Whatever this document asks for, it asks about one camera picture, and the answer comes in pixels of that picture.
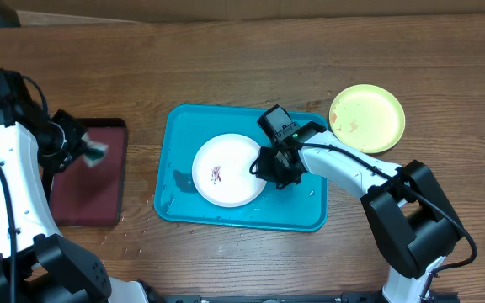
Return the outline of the green scrubbing sponge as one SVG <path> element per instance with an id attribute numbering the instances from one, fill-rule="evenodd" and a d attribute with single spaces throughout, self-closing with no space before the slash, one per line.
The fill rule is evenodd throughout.
<path id="1" fill-rule="evenodd" d="M 83 160 L 88 167 L 94 167 L 103 161 L 108 149 L 104 143 L 90 141 L 83 153 Z"/>

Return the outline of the white plate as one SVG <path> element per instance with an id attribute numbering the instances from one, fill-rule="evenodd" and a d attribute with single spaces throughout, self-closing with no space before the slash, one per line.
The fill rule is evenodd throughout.
<path id="1" fill-rule="evenodd" d="M 208 202 L 225 208 L 246 205 L 261 194 L 266 181 L 250 173 L 260 145 L 239 134 L 208 140 L 196 153 L 192 180 Z"/>

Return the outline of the yellow-green plate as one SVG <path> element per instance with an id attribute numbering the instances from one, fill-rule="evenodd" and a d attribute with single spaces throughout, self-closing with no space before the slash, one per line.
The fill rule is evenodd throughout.
<path id="1" fill-rule="evenodd" d="M 376 154 L 388 151 L 400 141 L 406 116 L 397 98 L 386 89 L 357 84 L 334 98 L 329 123 L 334 135 L 345 145 Z"/>

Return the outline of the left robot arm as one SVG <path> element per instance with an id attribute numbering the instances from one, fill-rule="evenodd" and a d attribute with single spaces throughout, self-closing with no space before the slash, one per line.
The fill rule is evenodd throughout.
<path id="1" fill-rule="evenodd" d="M 99 258 L 66 239 L 44 178 L 74 162 L 97 169 L 109 146 L 80 120 L 34 101 L 30 77 L 0 68 L 0 302 L 159 302 L 146 282 L 110 277 Z"/>

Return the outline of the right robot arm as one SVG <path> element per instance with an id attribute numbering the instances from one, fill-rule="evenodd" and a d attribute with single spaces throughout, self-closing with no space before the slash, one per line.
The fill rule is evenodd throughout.
<path id="1" fill-rule="evenodd" d="M 341 142 L 316 122 L 300 125 L 279 105 L 258 119 L 271 145 L 250 167 L 283 189 L 311 173 L 359 199 L 376 245 L 390 266 L 376 292 L 343 293 L 343 302 L 457 302 L 431 281 L 465 231 L 434 175 L 423 163 L 383 162 Z"/>

